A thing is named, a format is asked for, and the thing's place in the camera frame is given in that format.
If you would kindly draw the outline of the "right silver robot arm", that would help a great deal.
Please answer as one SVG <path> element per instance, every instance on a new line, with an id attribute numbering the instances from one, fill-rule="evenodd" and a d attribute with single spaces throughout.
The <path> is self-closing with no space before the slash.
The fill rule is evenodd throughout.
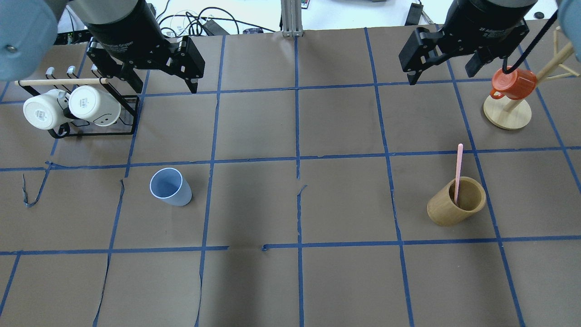
<path id="1" fill-rule="evenodd" d="M 416 28 L 399 53 L 403 72 L 410 85 L 415 85 L 421 73 L 453 57 L 470 55 L 465 65 L 469 77 L 495 58 L 503 60 L 501 71 L 512 73 L 532 52 L 545 33 L 558 21 L 561 30 L 580 50 L 581 3 L 559 0 L 557 10 L 548 19 L 519 60 L 508 63 L 508 57 L 529 33 L 525 15 L 535 5 L 534 0 L 455 0 L 448 9 L 445 23 L 436 32 Z"/>

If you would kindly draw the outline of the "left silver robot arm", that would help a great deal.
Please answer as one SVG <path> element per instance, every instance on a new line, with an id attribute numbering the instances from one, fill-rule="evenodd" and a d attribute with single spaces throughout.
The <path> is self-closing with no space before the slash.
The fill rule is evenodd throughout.
<path id="1" fill-rule="evenodd" d="M 205 72 L 205 60 L 190 37 L 171 43 L 144 0 L 3 0 L 0 3 L 1 80 L 31 76 L 57 38 L 69 7 L 93 42 L 87 52 L 100 73 L 129 83 L 141 93 L 136 69 L 161 70 L 185 81 L 191 93 Z"/>

